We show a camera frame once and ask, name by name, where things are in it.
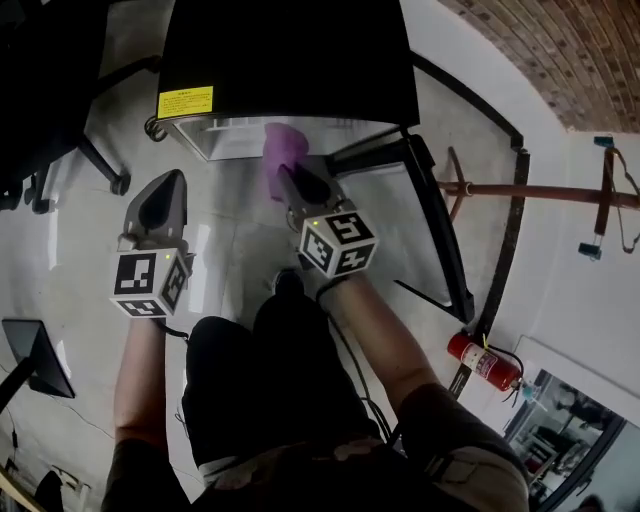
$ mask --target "purple cloth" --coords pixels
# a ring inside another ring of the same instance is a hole
[[[295,169],[296,162],[309,153],[309,141],[302,132],[283,123],[268,123],[264,130],[267,140],[262,149],[262,170],[267,175],[271,199],[282,202],[278,181],[280,166]]]

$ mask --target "fire extinguisher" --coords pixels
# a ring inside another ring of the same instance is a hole
[[[451,338],[447,350],[449,354],[471,368],[474,373],[488,380],[500,391],[508,391],[509,389],[515,391],[519,387],[524,372],[522,361],[507,350],[491,345],[486,345],[486,347],[478,345],[468,334],[461,332]],[[494,351],[508,354],[518,362],[520,368],[498,356]]]

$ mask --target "brick wall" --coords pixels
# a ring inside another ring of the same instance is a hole
[[[640,0],[439,1],[506,55],[567,128],[640,132]]]

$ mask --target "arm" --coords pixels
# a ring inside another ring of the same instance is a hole
[[[349,327],[396,414],[413,390],[423,384],[438,384],[416,339],[362,273],[336,290]]]
[[[132,320],[114,401],[116,444],[140,439],[167,452],[165,334],[150,319]]]

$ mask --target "leg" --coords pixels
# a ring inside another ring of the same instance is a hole
[[[276,293],[254,324],[257,371],[268,386],[271,445],[348,432],[378,435],[342,367],[326,314],[303,293]]]
[[[131,176],[128,174],[116,174],[86,135],[81,137],[80,142],[78,143],[78,148],[84,153],[96,169],[98,169],[102,175],[109,180],[109,183],[111,183],[111,192],[113,194],[123,196],[127,193],[129,185],[131,184]]]
[[[259,451],[251,348],[251,333],[223,318],[193,328],[182,408],[197,466]]]

